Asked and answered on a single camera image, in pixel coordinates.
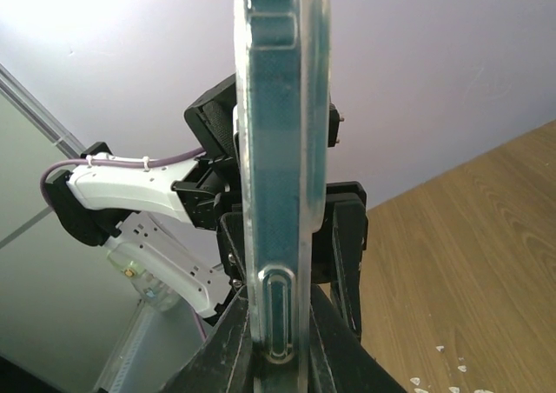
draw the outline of wooden surface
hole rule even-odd
[[[556,122],[368,218],[363,345],[408,391],[556,392]]]

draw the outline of wood grain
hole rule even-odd
[[[363,345],[404,387],[556,392],[556,122],[368,218]]]

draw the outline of white wall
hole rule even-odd
[[[44,169],[63,154],[0,94],[0,243],[46,204]],[[63,391],[92,391],[138,295],[106,251],[53,213],[0,249],[0,355]]]
[[[369,205],[556,117],[556,0],[332,6],[347,121],[329,177],[360,180]],[[183,110],[234,69],[232,0],[122,0],[80,37],[33,33],[18,15],[4,6],[0,62],[84,143],[126,156],[195,147]]]

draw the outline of transparent phone case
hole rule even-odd
[[[249,313],[259,391],[305,391],[326,190],[328,0],[235,0]]]

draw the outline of screw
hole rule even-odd
[[[133,269],[125,269],[125,270],[123,271],[123,274],[124,274],[126,277],[131,278],[131,277],[135,276],[136,272],[135,272],[135,270],[133,270]]]

